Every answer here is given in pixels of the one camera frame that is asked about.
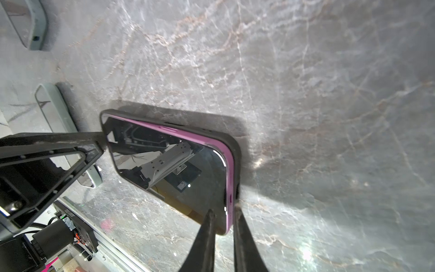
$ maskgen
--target smartphone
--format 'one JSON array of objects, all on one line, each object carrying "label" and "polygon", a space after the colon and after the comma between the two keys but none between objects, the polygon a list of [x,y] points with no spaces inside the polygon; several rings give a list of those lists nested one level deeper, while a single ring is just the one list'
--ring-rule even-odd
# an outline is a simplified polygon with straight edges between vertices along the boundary
[{"label": "smartphone", "polygon": [[122,178],[199,224],[212,209],[216,233],[229,231],[241,168],[234,138],[117,110],[101,112],[100,121]]}]

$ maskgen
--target marble surface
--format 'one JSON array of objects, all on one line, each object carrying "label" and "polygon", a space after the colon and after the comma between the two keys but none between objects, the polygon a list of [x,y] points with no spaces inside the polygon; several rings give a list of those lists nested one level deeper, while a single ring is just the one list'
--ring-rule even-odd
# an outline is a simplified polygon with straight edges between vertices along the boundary
[{"label": "marble surface", "polygon": [[[270,271],[435,271],[435,2],[53,1],[43,51],[0,17],[0,108],[46,131],[56,83],[80,131],[106,108],[220,130],[243,151],[241,202]],[[199,225],[120,181],[65,196],[152,271]],[[215,271],[233,270],[232,232]]]}]

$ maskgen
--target pink phone frame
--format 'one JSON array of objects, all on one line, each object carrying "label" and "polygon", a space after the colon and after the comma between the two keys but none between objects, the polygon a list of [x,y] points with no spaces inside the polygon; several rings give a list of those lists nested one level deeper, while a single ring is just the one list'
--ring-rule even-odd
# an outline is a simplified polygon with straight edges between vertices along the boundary
[{"label": "pink phone frame", "polygon": [[230,230],[230,227],[233,222],[233,205],[234,205],[234,159],[233,154],[231,153],[230,149],[226,144],[222,143],[219,140],[209,138],[206,136],[201,136],[192,132],[184,131],[178,128],[171,128],[171,127],[165,127],[153,123],[143,122],[143,121],[137,121],[133,119],[128,119],[116,115],[106,114],[107,116],[110,116],[112,118],[127,121],[133,124],[137,124],[143,127],[151,128],[154,130],[157,130],[158,132],[166,133],[175,137],[179,137],[182,139],[186,139],[188,141],[192,141],[197,144],[202,144],[205,146],[208,146],[212,148],[213,150],[216,150],[219,152],[219,154],[224,158],[226,169],[227,169],[227,178],[226,178],[226,206],[227,206],[227,229],[225,231],[225,234],[228,233]]}]

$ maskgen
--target black phone case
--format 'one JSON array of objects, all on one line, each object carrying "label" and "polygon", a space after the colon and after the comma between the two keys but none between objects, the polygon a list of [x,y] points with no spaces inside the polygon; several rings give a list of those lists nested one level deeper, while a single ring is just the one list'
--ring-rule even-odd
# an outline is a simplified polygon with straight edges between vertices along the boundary
[{"label": "black phone case", "polygon": [[143,121],[148,122],[156,125],[161,125],[169,128],[176,128],[184,131],[188,131],[191,133],[195,133],[201,136],[209,137],[215,140],[218,140],[222,143],[224,143],[231,151],[231,154],[234,159],[234,192],[235,192],[235,199],[237,200],[239,198],[239,190],[240,190],[240,172],[241,172],[241,150],[240,146],[237,143],[237,141],[231,136],[223,132],[218,131],[212,131],[209,129],[204,128],[197,128],[192,126],[184,126],[180,124],[174,124],[170,122],[166,122],[160,119],[156,118],[149,118],[149,117],[143,117],[134,115],[131,113],[127,113],[125,111],[119,111],[114,109],[104,110],[100,113],[100,125],[101,129],[103,129],[103,123],[102,123],[102,116],[103,114],[111,114],[115,116],[120,116],[128,119],[133,119],[137,121]]}]

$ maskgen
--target pink object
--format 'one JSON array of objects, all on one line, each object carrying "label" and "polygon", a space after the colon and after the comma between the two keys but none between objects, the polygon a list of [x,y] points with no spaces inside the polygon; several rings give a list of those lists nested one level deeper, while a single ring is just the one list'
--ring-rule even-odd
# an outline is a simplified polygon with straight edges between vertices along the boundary
[{"label": "pink object", "polygon": [[228,231],[230,230],[231,224],[233,222],[233,192],[234,192],[234,159],[233,159],[233,154],[231,153],[230,149],[228,148],[228,146],[226,146],[224,143],[222,143],[221,141],[218,141],[216,139],[212,139],[209,137],[205,137],[205,136],[201,136],[195,133],[191,133],[188,131],[183,131],[177,128],[169,128],[169,127],[165,127],[165,126],[160,126],[160,125],[156,125],[156,124],[151,124],[151,123],[147,123],[147,122],[142,122],[142,121],[137,121],[137,120],[133,120],[133,119],[128,119],[128,118],[124,118],[124,117],[120,117],[120,116],[115,116],[115,115],[110,115],[108,114],[110,117],[113,117],[115,119],[118,120],[123,120],[123,121],[127,121],[133,124],[137,124],[146,128],[151,128],[154,129],[158,132],[162,132],[162,133],[168,133],[170,132],[171,135],[176,136],[176,137],[180,137],[182,139],[186,139],[192,142],[195,142],[197,144],[202,144],[205,146],[208,146],[212,149],[218,149],[218,151],[221,152],[221,154],[223,154],[223,158],[225,159],[225,161],[227,162],[227,196],[229,195],[229,197],[227,197],[227,230],[225,232],[225,234],[228,233]]},{"label": "pink object", "polygon": [[55,261],[57,261],[58,259],[59,259],[59,258],[55,258],[51,263],[49,263],[48,265],[46,265],[46,266],[45,266],[45,269],[42,270],[41,272],[47,272],[48,269],[51,267],[51,265],[52,265]]},{"label": "pink object", "polygon": [[106,218],[100,223],[100,227],[107,233],[111,233],[114,226],[115,224],[110,218]]}]

